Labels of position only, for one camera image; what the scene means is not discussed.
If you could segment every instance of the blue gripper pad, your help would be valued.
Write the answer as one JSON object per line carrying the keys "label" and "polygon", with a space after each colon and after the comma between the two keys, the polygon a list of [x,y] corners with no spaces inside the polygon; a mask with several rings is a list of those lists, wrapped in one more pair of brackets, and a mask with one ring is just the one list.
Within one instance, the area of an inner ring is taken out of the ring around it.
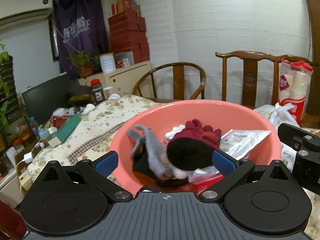
{"label": "blue gripper pad", "polygon": [[212,153],[212,165],[215,166],[223,176],[229,175],[236,169],[236,165],[218,151]]}
{"label": "blue gripper pad", "polygon": [[118,167],[118,163],[118,154],[115,151],[110,151],[96,159],[93,162],[93,168],[107,178]]}

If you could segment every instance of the stacked red boxes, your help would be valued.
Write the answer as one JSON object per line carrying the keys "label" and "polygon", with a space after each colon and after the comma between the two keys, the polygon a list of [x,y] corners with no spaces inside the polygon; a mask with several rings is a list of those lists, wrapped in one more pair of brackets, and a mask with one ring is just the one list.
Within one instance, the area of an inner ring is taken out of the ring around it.
{"label": "stacked red boxes", "polygon": [[112,52],[133,53],[134,63],[150,60],[146,22],[133,9],[125,9],[108,19]]}

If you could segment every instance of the air conditioner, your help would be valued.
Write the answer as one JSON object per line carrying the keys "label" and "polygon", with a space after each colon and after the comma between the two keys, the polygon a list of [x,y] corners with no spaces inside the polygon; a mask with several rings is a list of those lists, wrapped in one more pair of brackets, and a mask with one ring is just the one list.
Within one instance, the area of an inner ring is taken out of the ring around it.
{"label": "air conditioner", "polygon": [[0,0],[0,31],[46,19],[52,10],[53,0]]}

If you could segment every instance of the red bottle cap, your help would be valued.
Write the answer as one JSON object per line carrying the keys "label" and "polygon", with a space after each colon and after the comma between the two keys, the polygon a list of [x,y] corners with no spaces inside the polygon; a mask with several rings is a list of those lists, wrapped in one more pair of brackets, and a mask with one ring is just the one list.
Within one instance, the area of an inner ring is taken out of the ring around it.
{"label": "red bottle cap", "polygon": [[13,143],[12,143],[12,145],[13,146],[16,146],[16,145],[18,145],[20,143],[20,139],[16,139]]}
{"label": "red bottle cap", "polygon": [[96,84],[99,84],[100,83],[100,79],[98,79],[98,78],[95,78],[95,79],[92,79],[91,80],[91,85],[93,86],[93,85],[96,85]]}

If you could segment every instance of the white wall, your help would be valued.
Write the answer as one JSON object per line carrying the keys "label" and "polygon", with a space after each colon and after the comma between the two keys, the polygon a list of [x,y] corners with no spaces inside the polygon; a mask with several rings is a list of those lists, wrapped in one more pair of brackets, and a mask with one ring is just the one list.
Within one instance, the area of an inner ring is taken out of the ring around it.
{"label": "white wall", "polygon": [[59,62],[52,60],[47,20],[4,30],[0,37],[4,39],[5,49],[13,56],[17,92],[60,74]]}
{"label": "white wall", "polygon": [[[116,0],[102,0],[106,15]],[[309,27],[305,0],[136,0],[146,19],[154,66],[175,61],[200,65],[207,74],[206,98],[221,99],[222,60],[214,53],[253,50],[308,57]],[[157,76],[159,96],[172,97],[171,72]],[[240,103],[243,65],[228,60],[227,100]],[[199,85],[187,71],[186,94]],[[270,103],[273,67],[261,62],[257,106]]]}

